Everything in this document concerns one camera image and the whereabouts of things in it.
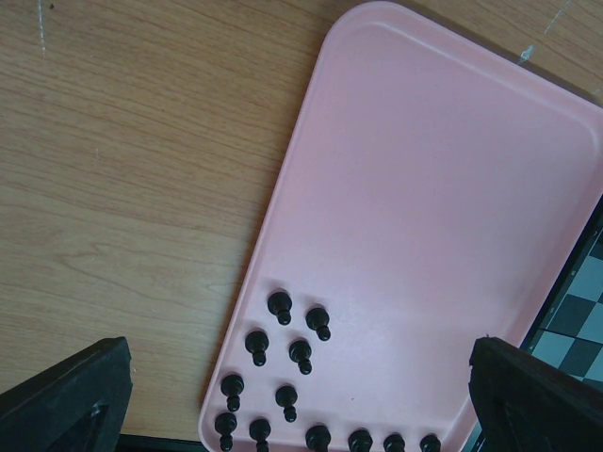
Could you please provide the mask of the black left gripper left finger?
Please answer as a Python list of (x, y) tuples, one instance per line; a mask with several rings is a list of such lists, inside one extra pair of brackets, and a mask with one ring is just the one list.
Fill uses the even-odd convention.
[(1, 449), (113, 451), (132, 389), (127, 340), (102, 339), (1, 394)]

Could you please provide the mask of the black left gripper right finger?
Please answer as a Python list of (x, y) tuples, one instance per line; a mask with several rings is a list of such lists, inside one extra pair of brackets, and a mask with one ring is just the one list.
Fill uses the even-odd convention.
[(602, 393), (496, 337), (475, 341), (469, 393), (488, 451), (600, 451)]

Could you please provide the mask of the black knight piece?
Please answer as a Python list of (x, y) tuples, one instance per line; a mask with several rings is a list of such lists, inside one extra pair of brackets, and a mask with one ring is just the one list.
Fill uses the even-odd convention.
[(383, 440), (384, 452), (405, 452), (405, 441), (399, 433), (392, 433)]

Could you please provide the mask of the black bishop piece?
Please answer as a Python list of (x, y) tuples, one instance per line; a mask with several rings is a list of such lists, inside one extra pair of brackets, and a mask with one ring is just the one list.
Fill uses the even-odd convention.
[(365, 428), (356, 429), (348, 438), (350, 452), (369, 452), (373, 446), (373, 439)]

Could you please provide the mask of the black rook piece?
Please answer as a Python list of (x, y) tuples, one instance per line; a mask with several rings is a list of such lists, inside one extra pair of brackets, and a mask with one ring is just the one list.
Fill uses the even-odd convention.
[(420, 440), (419, 446), (421, 452), (440, 452), (442, 444), (439, 438), (431, 433)]
[(305, 433), (306, 446), (313, 452), (328, 452), (332, 436), (324, 425), (310, 427)]

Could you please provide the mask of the black white chess board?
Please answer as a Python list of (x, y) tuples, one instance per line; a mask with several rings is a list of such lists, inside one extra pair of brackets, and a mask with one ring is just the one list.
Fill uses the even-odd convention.
[[(518, 349), (602, 393), (602, 208), (597, 206)], [(488, 451), (480, 422), (469, 451)]]

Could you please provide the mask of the black pawn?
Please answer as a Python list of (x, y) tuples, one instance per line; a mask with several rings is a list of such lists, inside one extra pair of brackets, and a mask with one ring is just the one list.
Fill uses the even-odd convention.
[(312, 348), (306, 340), (300, 339), (291, 343), (288, 349), (288, 355), (289, 358), (297, 364), (303, 375), (309, 375), (312, 372), (312, 364), (310, 361)]
[(220, 383), (220, 391), (226, 397), (226, 407), (229, 412), (240, 408), (240, 395), (244, 391), (244, 380), (236, 373), (225, 376)]
[(252, 355), (255, 366), (263, 366), (267, 361), (266, 351), (269, 339), (264, 331), (251, 331), (245, 338), (245, 348)]
[(237, 427), (236, 416), (232, 412), (220, 413), (214, 423), (214, 429), (220, 435), (220, 450), (229, 452), (234, 445), (233, 432)]
[(291, 385), (283, 385), (275, 393), (275, 401), (283, 409), (284, 419), (293, 423), (297, 419), (295, 404), (298, 399), (296, 389)]
[(291, 321), (291, 297), (285, 291), (277, 291), (268, 297), (269, 312), (274, 315), (280, 325), (286, 326)]
[(257, 452), (269, 452), (268, 437), (270, 433), (271, 427), (266, 418), (257, 418), (250, 423), (249, 435), (255, 441)]
[(331, 338), (329, 329), (330, 317), (322, 307), (315, 307), (308, 311), (305, 316), (306, 325), (317, 334), (319, 340), (325, 342)]

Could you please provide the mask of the pink plastic tray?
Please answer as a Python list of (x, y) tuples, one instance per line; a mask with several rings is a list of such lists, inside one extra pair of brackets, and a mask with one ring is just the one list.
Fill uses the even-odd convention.
[[(220, 447), (220, 391), (244, 380), (236, 451), (266, 418), (272, 451), (322, 424), (344, 451), (435, 434), (464, 448), (474, 343), (519, 346), (602, 195), (602, 110), (403, 6), (370, 2), (327, 34), (199, 418)], [(268, 297), (291, 297), (280, 325)], [(331, 338), (306, 325), (315, 307)], [(269, 339), (253, 364), (251, 331)], [(312, 348), (303, 375), (288, 355)], [(287, 423), (275, 393), (298, 394)]]

